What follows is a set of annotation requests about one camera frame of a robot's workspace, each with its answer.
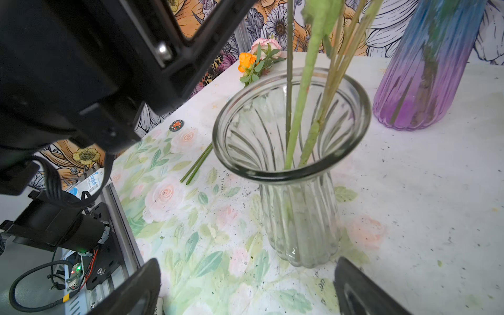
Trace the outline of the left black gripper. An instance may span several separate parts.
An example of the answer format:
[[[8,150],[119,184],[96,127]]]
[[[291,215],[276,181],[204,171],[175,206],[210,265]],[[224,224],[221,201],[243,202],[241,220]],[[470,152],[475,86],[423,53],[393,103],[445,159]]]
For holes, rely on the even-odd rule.
[[[252,6],[221,1],[186,37],[163,1],[2,1],[1,154],[135,144],[139,104],[176,110]]]

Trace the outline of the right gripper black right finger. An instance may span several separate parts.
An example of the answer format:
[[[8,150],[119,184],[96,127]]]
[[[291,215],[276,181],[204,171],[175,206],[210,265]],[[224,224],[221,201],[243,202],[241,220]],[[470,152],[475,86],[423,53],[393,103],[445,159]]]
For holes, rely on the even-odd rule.
[[[411,314],[345,257],[337,261],[333,285],[341,314]]]

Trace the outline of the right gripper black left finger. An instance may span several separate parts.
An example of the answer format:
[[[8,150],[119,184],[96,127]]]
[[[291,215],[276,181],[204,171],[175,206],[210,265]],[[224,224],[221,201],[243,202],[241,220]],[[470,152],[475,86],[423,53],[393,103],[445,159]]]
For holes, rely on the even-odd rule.
[[[160,265],[150,259],[88,314],[154,314],[160,289]]]

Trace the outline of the clear glass vase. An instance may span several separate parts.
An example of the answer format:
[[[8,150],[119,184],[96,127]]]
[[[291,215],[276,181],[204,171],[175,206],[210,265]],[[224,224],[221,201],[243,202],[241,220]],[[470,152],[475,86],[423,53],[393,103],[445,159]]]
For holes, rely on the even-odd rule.
[[[301,161],[309,129],[322,107],[328,71],[311,79],[293,165],[286,169],[286,85],[273,72],[233,95],[213,128],[218,160],[231,173],[258,184],[262,222],[278,256],[293,266],[313,268],[337,253],[343,225],[332,169],[360,144],[371,122],[363,86],[345,76],[333,97],[311,157]]]

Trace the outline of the pink peony orange bunch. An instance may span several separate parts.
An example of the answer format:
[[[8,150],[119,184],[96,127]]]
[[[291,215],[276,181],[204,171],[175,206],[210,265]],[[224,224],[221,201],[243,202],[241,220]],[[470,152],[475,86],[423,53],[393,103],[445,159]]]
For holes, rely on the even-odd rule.
[[[248,86],[266,74],[273,65],[285,61],[282,47],[273,38],[259,38],[247,53],[241,53],[238,70],[242,73],[240,81]]]

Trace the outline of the purple blue glass vase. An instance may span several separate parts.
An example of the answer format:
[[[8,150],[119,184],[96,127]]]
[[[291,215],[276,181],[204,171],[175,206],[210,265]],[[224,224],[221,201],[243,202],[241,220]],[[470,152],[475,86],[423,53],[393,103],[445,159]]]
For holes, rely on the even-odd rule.
[[[419,2],[374,97],[380,123],[415,131],[446,115],[485,6],[485,1]]]

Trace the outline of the single white bud stem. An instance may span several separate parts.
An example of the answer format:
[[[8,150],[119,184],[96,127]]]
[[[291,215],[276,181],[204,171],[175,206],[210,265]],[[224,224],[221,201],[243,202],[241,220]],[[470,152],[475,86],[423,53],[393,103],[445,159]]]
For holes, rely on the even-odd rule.
[[[287,1],[287,89],[286,89],[286,146],[290,139],[292,112],[292,78],[293,78],[293,33],[294,33],[294,0]]]

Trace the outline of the white small flower stem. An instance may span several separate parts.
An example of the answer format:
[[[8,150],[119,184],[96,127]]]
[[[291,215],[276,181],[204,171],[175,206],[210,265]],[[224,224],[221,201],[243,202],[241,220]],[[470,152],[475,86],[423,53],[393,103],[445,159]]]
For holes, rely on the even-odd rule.
[[[342,1],[307,1],[302,11],[303,20],[311,25],[311,38],[308,41],[305,67],[299,84],[299,92],[287,142],[286,170],[293,167],[293,156],[320,45],[322,40],[332,32],[341,14],[342,6]]]

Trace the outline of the orange yellow ranunculus bunch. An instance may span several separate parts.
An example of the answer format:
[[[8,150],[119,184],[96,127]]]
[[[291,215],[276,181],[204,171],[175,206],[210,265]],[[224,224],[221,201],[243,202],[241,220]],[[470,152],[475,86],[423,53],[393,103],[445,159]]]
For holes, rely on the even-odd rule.
[[[309,161],[317,138],[324,127],[329,105],[346,74],[350,62],[361,46],[367,29],[375,20],[383,3],[382,1],[361,1],[350,20],[350,24],[346,25],[344,17],[346,4],[344,1],[342,2],[341,14],[332,32],[322,40],[321,45],[325,47],[330,57],[328,77],[320,107],[314,111],[315,119],[311,123],[307,139],[301,151],[300,167],[306,165]]]

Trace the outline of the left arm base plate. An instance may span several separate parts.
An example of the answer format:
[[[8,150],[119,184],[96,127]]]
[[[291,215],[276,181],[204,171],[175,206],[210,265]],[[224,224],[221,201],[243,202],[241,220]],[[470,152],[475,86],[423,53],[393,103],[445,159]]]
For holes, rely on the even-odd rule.
[[[85,284],[86,290],[93,291],[98,285],[112,277],[112,274],[123,263],[123,255],[119,247],[108,206],[98,203],[93,208],[93,219],[100,221],[108,228],[108,238],[98,245],[98,254],[91,275]]]

